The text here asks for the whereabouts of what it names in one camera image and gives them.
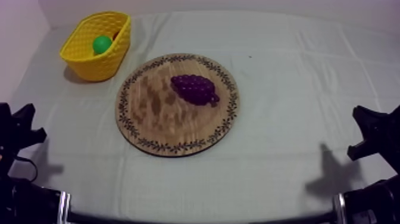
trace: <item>yellow basket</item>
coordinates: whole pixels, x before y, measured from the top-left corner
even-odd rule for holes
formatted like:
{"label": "yellow basket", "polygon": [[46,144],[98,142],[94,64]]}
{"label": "yellow basket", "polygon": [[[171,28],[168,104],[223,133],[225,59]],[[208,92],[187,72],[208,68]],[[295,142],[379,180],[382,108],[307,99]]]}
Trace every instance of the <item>yellow basket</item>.
{"label": "yellow basket", "polygon": [[[113,39],[103,54],[95,55],[93,41],[101,35]],[[113,77],[130,45],[130,17],[107,11],[84,18],[60,50],[60,56],[84,80],[103,81]]]}

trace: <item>grape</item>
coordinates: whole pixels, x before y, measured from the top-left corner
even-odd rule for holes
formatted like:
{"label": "grape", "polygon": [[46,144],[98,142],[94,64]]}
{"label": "grape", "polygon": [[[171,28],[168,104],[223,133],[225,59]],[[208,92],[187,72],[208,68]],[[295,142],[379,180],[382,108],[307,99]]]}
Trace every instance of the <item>grape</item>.
{"label": "grape", "polygon": [[183,74],[171,78],[171,87],[180,97],[191,104],[215,106],[220,98],[215,94],[215,85],[209,79],[195,74]]}

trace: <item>green ball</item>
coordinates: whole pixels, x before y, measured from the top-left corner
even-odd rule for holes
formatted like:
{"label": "green ball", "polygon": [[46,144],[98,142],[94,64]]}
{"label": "green ball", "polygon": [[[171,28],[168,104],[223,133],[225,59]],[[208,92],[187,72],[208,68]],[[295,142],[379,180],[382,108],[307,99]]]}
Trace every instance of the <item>green ball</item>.
{"label": "green ball", "polygon": [[93,50],[96,54],[103,54],[113,43],[108,36],[98,36],[93,41]]}

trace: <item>table surface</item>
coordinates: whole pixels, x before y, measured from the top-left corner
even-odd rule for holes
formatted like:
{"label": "table surface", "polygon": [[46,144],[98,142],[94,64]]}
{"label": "table surface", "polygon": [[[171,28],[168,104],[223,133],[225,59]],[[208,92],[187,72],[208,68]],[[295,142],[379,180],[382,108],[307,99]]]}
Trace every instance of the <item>table surface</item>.
{"label": "table surface", "polygon": [[[377,155],[350,162],[362,140],[357,105],[400,103],[400,38],[284,14],[202,11],[133,18],[132,44],[110,80],[85,83],[58,52],[74,26],[51,30],[11,101],[37,111],[48,139],[21,152],[38,185],[73,195],[73,209],[164,222],[271,220],[331,208],[333,194],[394,175]],[[201,54],[236,80],[241,108],[217,145],[185,158],[131,146],[115,123],[116,93],[140,64]],[[15,165],[16,176],[29,166]]]}

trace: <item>wooden plate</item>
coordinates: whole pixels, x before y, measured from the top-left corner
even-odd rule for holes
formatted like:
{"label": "wooden plate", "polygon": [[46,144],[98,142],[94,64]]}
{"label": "wooden plate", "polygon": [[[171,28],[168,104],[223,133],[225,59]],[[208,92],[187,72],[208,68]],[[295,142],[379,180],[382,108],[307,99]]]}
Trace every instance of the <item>wooden plate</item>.
{"label": "wooden plate", "polygon": [[[179,98],[170,79],[180,74],[214,82],[217,106],[196,106]],[[192,155],[214,145],[232,127],[238,110],[232,75],[219,63],[193,54],[168,54],[142,64],[124,81],[115,104],[124,137],[140,150],[163,157]]]}

